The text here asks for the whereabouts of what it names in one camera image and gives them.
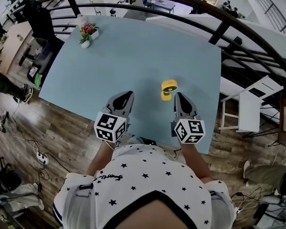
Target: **small potted plant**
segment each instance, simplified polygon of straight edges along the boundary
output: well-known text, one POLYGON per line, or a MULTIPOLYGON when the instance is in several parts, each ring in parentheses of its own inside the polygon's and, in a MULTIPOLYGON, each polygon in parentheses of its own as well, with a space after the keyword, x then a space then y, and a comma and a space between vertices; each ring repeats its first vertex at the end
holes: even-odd
POLYGON ((89 34, 82 34, 80 45, 82 46, 82 48, 87 48, 90 46, 90 35, 89 34))
POLYGON ((95 26, 96 24, 88 23, 81 29, 81 33, 83 35, 89 34, 92 40, 95 40, 99 36, 99 31, 97 30, 98 27, 95 26))

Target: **yellow object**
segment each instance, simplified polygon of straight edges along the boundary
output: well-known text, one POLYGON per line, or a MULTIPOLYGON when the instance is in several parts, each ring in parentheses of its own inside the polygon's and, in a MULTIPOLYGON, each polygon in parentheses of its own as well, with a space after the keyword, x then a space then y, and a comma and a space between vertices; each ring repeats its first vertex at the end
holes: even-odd
POLYGON ((171 92, 177 90, 178 84, 175 80, 167 80, 165 82, 162 82, 161 84, 161 98, 163 101, 169 101, 172 99, 171 92))

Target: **white cube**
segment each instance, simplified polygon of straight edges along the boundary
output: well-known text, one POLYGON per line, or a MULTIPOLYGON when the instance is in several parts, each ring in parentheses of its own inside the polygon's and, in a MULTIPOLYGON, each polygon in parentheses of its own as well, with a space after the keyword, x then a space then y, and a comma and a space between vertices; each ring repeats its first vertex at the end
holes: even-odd
POLYGON ((197 144, 205 136, 203 120, 180 119, 174 130, 183 144, 197 144))
POLYGON ((126 118, 99 112, 94 122, 94 131, 99 139, 115 143, 126 131, 126 118))

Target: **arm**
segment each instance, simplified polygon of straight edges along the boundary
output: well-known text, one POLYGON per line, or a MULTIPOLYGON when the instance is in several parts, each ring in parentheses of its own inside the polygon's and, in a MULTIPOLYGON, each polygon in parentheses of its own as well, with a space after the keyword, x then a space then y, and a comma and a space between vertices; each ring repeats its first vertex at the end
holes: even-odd
POLYGON ((211 171, 202 156, 198 153, 195 145, 180 143, 180 146, 187 166, 194 171, 196 176, 203 183, 213 181, 211 171))
POLYGON ((105 168, 105 166, 111 161, 114 144, 113 143, 102 142, 96 156, 89 165, 87 170, 87 175, 94 176, 98 170, 105 168))

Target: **sleeve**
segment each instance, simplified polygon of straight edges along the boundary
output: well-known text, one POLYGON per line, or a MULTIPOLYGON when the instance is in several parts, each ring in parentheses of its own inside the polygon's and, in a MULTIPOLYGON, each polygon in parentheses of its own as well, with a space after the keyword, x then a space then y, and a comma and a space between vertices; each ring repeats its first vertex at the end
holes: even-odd
POLYGON ((212 200, 211 229, 232 228, 235 212, 228 187, 223 181, 211 181, 205 184, 212 200))
POLYGON ((80 185, 87 185, 92 183, 94 177, 89 175, 81 175, 76 173, 68 173, 64 184, 62 185, 59 193, 56 195, 53 203, 53 214, 57 222, 62 226, 62 215, 65 208, 66 198, 69 193, 74 193, 74 187, 80 185))

